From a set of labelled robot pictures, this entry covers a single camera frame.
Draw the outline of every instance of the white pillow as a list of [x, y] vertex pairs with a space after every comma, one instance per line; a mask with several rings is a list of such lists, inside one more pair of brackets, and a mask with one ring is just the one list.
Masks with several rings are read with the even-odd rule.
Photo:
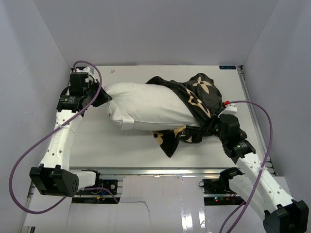
[[169, 88], [140, 83], [114, 83], [104, 87], [112, 97], [110, 118], [122, 130], [170, 130], [199, 126], [182, 100]]

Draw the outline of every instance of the white panel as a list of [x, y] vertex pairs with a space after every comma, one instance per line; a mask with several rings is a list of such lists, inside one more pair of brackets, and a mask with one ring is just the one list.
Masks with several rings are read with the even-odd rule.
[[[274, 124], [271, 159], [276, 172], [285, 176], [294, 198], [309, 207], [310, 9], [309, 0], [280, 0], [245, 64], [251, 99], [268, 110]], [[257, 116], [268, 140], [266, 117]]]
[[[29, 204], [29, 208], [34, 211], [42, 211], [50, 208], [60, 201], [62, 197], [41, 195], [35, 188], [34, 194]], [[54, 231], [64, 230], [72, 198], [66, 198], [54, 209], [40, 215], [26, 214], [24, 226], [35, 226], [44, 228], [54, 228]]]
[[[153, 76], [178, 82], [188, 81], [197, 73], [214, 80], [223, 100], [244, 100], [236, 70], [220, 70], [218, 66], [127, 66], [99, 67], [104, 83], [145, 83]], [[241, 128], [249, 141], [260, 151], [255, 128], [244, 103], [237, 104]], [[234, 166], [217, 137], [205, 137], [202, 143], [180, 142], [172, 158], [168, 158], [150, 132], [121, 131], [106, 112], [106, 106], [89, 108], [73, 143], [70, 166], [91, 167], [231, 167]]]
[[[1, 0], [0, 31], [0, 226], [1, 232], [16, 233], [24, 213], [9, 196], [9, 173], [18, 157], [52, 130], [69, 68], [32, 0]], [[17, 168], [14, 191], [23, 205], [30, 168], [46, 146]]]
[[[167, 176], [127, 177], [123, 181], [124, 193], [119, 204], [72, 204], [69, 207], [66, 203], [51, 213], [56, 218], [63, 218], [59, 219], [59, 224], [53, 224], [54, 218], [43, 221], [44, 217], [32, 217], [37, 219], [32, 224], [36, 233], [57, 230], [65, 233], [90, 230], [94, 233], [218, 233], [223, 221], [237, 206], [204, 206], [203, 190], [198, 186], [200, 180]], [[282, 177], [276, 180], [289, 191]], [[37, 205], [43, 200], [38, 196], [34, 198], [32, 202]], [[223, 232], [238, 213], [228, 221]], [[264, 233], [265, 230], [258, 215], [249, 207], [232, 232]]]
[[244, 64], [277, 0], [34, 0], [66, 61]]

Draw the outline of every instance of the gold floral pattern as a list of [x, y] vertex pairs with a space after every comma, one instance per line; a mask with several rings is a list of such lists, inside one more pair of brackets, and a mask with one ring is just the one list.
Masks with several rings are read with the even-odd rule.
[[192, 86], [197, 86], [197, 85], [200, 85], [203, 88], [203, 90], [205, 90], [205, 92], [208, 93], [208, 94], [209, 94], [208, 86], [212, 86], [212, 84], [210, 84], [209, 82], [202, 81], [201, 77], [199, 77], [198, 78], [198, 82], [194, 83]]
[[180, 127], [178, 129], [174, 129], [174, 134], [175, 134], [175, 138], [177, 137], [178, 133], [181, 132], [181, 137], [185, 136], [185, 132], [184, 129], [186, 128], [186, 126]]
[[163, 144], [163, 138], [162, 136], [164, 135], [163, 133], [160, 133], [158, 131], [152, 131], [156, 141], [158, 142], [159, 145]]
[[191, 95], [191, 94], [193, 94], [193, 92], [190, 91], [189, 89], [186, 89], [186, 91], [187, 91], [187, 93], [190, 95], [190, 98], [189, 98], [188, 102], [191, 103], [192, 105], [195, 105], [195, 106], [201, 108], [202, 111], [203, 111], [209, 118], [211, 118], [211, 114], [210, 114], [208, 108], [205, 108], [205, 107], [202, 105], [202, 101], [199, 100], [199, 99], [197, 99], [197, 102], [198, 102], [198, 103], [193, 102], [194, 97]]

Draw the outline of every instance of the black fabric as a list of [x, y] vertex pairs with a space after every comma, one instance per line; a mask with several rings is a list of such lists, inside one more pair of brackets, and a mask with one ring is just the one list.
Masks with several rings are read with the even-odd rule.
[[185, 83], [178, 83], [156, 76], [147, 84], [161, 85], [172, 90], [188, 107], [199, 124], [199, 127], [184, 126], [175, 130], [153, 131], [155, 139], [167, 156], [171, 158], [180, 140], [199, 143], [203, 136], [211, 135], [207, 131], [213, 115], [219, 114], [224, 109], [222, 95], [214, 85], [213, 79], [199, 73]]

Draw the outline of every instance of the black label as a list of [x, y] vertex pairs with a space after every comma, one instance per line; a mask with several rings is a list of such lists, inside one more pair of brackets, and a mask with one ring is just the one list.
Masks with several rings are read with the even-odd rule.
[[219, 69], [237, 69], [235, 66], [219, 66]]

